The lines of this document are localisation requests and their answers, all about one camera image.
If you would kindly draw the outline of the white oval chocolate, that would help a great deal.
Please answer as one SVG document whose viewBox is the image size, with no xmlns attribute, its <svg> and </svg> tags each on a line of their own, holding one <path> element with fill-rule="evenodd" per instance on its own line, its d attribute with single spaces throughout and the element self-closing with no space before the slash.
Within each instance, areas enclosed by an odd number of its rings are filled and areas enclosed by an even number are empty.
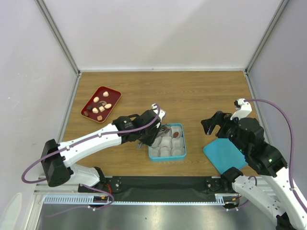
<svg viewBox="0 0 307 230">
<path fill-rule="evenodd" d="M 94 99 L 93 99 L 93 102 L 94 103 L 96 103 L 96 102 L 98 102 L 99 101 L 99 97 L 95 97 Z"/>
</svg>

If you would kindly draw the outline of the beige square chocolate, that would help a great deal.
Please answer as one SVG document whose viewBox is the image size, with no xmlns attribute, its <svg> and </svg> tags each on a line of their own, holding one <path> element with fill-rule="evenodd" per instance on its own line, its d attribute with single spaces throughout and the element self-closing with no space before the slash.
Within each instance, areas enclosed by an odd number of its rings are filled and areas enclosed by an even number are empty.
<svg viewBox="0 0 307 230">
<path fill-rule="evenodd" d="M 103 112 L 104 110 L 105 110 L 105 109 L 104 109 L 103 106 L 100 106 L 100 107 L 99 107 L 99 111 L 100 111 L 100 112 Z"/>
</svg>

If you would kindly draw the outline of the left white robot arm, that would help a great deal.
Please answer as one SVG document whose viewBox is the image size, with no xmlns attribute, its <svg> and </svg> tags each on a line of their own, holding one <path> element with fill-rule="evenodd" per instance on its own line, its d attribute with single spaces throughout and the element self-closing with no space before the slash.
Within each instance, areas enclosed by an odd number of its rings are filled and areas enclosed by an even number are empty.
<svg viewBox="0 0 307 230">
<path fill-rule="evenodd" d="M 41 155 L 41 164 L 48 186 L 57 187 L 68 181 L 76 181 L 90 186 L 95 192 L 102 191 L 106 181 L 100 169 L 83 167 L 77 162 L 93 153 L 126 142 L 139 141 L 151 146 L 161 132 L 165 115 L 164 110 L 154 108 L 141 115 L 120 116 L 102 129 L 71 141 L 47 141 Z"/>
</svg>

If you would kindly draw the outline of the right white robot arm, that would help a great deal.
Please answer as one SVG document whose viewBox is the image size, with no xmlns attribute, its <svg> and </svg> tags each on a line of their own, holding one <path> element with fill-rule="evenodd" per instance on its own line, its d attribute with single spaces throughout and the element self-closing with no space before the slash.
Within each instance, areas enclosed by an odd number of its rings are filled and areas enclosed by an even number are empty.
<svg viewBox="0 0 307 230">
<path fill-rule="evenodd" d="M 247 164 L 268 183 L 277 196 L 273 199 L 251 184 L 243 173 L 231 167 L 222 174 L 221 188 L 245 196 L 275 224 L 278 230 L 305 230 L 307 201 L 290 178 L 290 167 L 280 151 L 264 140 L 264 129 L 255 118 L 216 112 L 201 121 L 204 132 L 210 135 L 216 126 L 218 138 L 228 139 L 244 155 Z"/>
</svg>

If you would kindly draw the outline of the metal tongs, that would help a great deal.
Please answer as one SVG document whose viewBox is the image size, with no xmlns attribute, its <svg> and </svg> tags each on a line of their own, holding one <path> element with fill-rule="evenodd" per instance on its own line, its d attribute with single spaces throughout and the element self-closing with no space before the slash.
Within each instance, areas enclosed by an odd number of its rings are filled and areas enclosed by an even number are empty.
<svg viewBox="0 0 307 230">
<path fill-rule="evenodd" d="M 164 134 L 167 134 L 170 131 L 170 127 L 167 125 L 161 125 L 159 129 L 156 130 L 156 132 L 150 131 L 149 135 L 145 135 L 145 139 L 141 139 L 137 145 L 137 149 L 140 149 L 143 145 L 151 146 L 155 139 L 158 137 L 163 136 Z"/>
</svg>

